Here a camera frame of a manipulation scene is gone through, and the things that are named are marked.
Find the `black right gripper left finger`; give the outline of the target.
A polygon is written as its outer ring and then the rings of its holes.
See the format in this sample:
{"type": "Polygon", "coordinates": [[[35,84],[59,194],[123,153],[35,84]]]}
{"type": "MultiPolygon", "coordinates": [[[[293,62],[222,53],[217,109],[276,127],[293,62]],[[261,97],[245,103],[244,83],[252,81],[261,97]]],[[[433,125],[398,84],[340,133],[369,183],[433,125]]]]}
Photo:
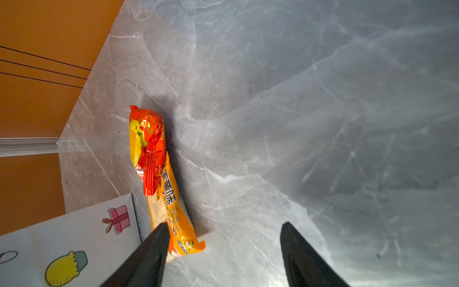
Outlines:
{"type": "Polygon", "coordinates": [[[103,287],[160,287],[169,248],[169,228],[163,222],[102,284],[103,287]]]}

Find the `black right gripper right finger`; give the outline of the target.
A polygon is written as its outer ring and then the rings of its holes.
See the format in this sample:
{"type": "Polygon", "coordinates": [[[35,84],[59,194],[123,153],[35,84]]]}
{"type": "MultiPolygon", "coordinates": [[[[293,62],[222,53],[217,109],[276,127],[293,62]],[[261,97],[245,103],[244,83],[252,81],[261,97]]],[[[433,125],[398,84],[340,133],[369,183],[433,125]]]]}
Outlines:
{"type": "Polygon", "coordinates": [[[349,287],[290,222],[282,225],[280,245],[290,287],[349,287]]]}

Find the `white paper bag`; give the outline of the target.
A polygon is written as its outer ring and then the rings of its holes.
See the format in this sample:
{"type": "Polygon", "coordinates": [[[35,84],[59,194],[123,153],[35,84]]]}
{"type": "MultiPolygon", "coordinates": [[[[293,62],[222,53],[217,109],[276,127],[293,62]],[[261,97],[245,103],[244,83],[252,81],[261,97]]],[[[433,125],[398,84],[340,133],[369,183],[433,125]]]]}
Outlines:
{"type": "Polygon", "coordinates": [[[141,244],[131,195],[1,236],[1,286],[98,287],[141,244]]]}

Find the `small orange snack packet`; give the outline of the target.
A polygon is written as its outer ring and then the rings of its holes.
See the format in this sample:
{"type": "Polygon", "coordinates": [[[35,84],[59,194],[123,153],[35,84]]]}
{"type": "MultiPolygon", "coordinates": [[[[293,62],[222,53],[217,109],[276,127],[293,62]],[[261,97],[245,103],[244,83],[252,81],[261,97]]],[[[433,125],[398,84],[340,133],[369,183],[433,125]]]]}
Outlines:
{"type": "Polygon", "coordinates": [[[169,155],[160,173],[158,189],[152,196],[147,196],[151,221],[154,228],[166,223],[170,240],[166,262],[205,250],[206,243],[199,241],[190,220],[183,198],[173,173],[169,155]]]}

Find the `red snack packet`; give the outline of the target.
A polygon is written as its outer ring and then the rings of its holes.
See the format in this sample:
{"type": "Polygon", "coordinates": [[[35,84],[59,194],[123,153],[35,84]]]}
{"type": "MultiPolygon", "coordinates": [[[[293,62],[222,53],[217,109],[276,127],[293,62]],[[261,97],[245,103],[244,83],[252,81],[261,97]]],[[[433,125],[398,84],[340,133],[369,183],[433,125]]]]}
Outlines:
{"type": "Polygon", "coordinates": [[[166,135],[161,114],[132,105],[129,117],[130,158],[143,182],[143,193],[153,196],[166,159],[166,135]]]}

